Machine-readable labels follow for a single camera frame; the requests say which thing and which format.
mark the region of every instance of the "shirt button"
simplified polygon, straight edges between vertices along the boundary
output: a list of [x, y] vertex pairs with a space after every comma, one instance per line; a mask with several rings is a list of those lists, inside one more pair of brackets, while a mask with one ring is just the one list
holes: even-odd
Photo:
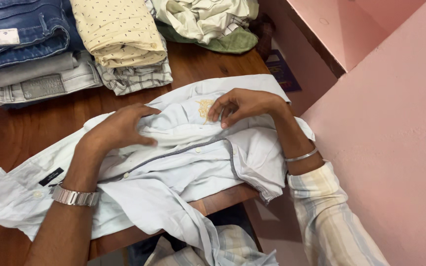
[[40, 197], [42, 197], [42, 193], [41, 193], [40, 191], [34, 191], [34, 193], [32, 193], [32, 195], [33, 195], [35, 198], [40, 198]]

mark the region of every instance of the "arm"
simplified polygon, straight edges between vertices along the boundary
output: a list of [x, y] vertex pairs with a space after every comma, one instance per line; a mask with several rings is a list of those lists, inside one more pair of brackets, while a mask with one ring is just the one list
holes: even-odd
[[[286, 158], [296, 158], [314, 147], [300, 129], [290, 106], [279, 96], [235, 88], [216, 100], [209, 117], [222, 113], [222, 128], [250, 116], [270, 114]], [[381, 251], [346, 204], [331, 163], [319, 153], [288, 162], [289, 186], [311, 265], [388, 265]]]
[[[141, 104], [124, 107], [89, 131], [77, 144], [62, 187], [78, 192], [94, 192], [98, 172], [106, 154], [133, 144], [156, 145], [140, 136], [136, 125], [142, 116], [160, 111]], [[94, 207], [53, 202], [27, 255], [27, 266], [86, 265]]]

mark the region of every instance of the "jeans patch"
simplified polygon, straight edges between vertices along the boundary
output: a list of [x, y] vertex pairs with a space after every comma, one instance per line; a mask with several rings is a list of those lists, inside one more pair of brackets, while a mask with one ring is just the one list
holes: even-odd
[[47, 75], [21, 82], [21, 88], [26, 100], [33, 100], [67, 92], [60, 74]]

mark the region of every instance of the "silver watch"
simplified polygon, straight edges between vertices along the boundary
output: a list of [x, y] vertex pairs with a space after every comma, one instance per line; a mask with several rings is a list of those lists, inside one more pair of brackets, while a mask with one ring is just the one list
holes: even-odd
[[99, 192], [76, 192], [67, 190], [60, 185], [56, 185], [52, 194], [52, 199], [56, 202], [76, 206], [95, 206], [98, 202]]

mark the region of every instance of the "wooden table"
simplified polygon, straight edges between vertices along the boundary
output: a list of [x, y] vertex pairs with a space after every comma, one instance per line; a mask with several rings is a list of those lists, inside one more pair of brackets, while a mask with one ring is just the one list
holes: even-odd
[[[0, 108], [0, 167], [9, 172], [33, 155], [80, 129], [86, 120], [133, 103], [148, 103], [175, 88], [211, 78], [269, 74], [255, 50], [243, 55], [219, 54], [193, 44], [168, 43], [174, 82], [126, 96], [100, 87], [86, 89], [20, 110]], [[240, 184], [190, 204], [208, 215], [252, 197], [258, 192]], [[94, 239], [90, 259], [146, 239], [137, 227]], [[0, 265], [22, 265], [31, 241], [17, 230], [0, 226]]]

